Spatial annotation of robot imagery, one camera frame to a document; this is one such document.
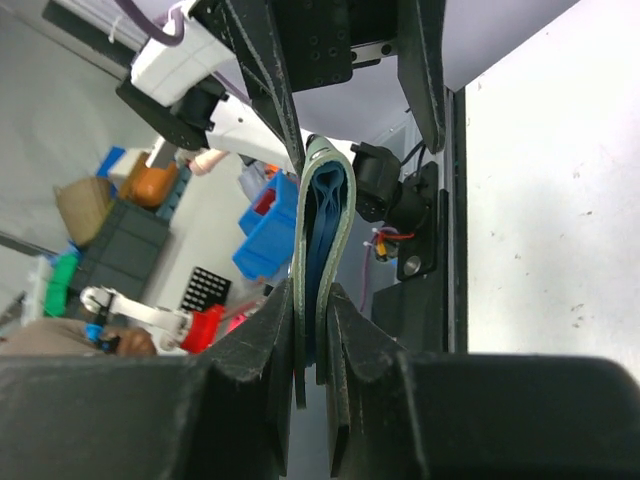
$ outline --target person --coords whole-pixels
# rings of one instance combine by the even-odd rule
[[[85,326],[81,320],[37,320],[7,337],[0,345],[0,355],[105,355],[87,339]],[[103,339],[116,336],[120,337],[116,355],[152,356],[157,353],[151,335],[142,328],[105,327]]]

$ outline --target blue fabric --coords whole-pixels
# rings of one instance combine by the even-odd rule
[[[89,323],[85,326],[85,333],[87,334],[87,339],[92,342],[95,343],[98,340],[100,340],[100,335],[102,335],[102,330],[104,330],[103,327],[101,327],[100,325],[94,325],[92,323]]]
[[[96,171],[96,177],[108,179],[109,170],[111,170],[113,166],[116,163],[118,163],[118,160],[120,160],[120,157],[122,157],[125,153],[127,153],[127,151],[124,148],[116,147],[116,146],[111,147],[111,150],[109,150],[107,157],[102,161],[102,163],[98,167],[98,170]],[[117,194],[118,194],[118,189],[115,187],[115,185],[111,185],[109,195],[111,195],[111,198],[115,198]]]
[[[307,246],[305,277],[305,333],[309,366],[315,363],[316,357],[315,320],[318,289],[331,245],[338,231],[343,208],[340,192],[345,181],[342,165],[329,162],[314,172],[310,183],[318,210],[313,225],[308,227],[311,229],[311,237]]]

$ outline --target blue storage bin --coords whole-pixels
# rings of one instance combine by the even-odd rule
[[[247,239],[233,262],[245,277],[268,279],[291,258],[297,208],[298,186],[278,172],[238,222]]]

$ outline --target green object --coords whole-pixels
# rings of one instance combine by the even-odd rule
[[[60,256],[47,285],[44,299],[44,314],[47,317],[64,315],[67,306],[67,290],[78,266],[78,258],[73,253]]]
[[[78,257],[76,257],[75,254],[67,253],[66,255],[61,255],[53,269],[53,275],[51,275],[49,284],[57,283],[68,287],[77,266]]]
[[[49,283],[47,295],[44,298],[44,314],[47,317],[60,317],[67,305],[67,286],[59,283]]]

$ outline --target folded fabric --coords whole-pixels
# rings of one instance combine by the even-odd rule
[[[296,319],[296,400],[304,406],[304,370],[316,363],[326,381],[326,310],[355,215],[356,182],[349,160],[324,137],[311,139],[300,179],[292,265]]]

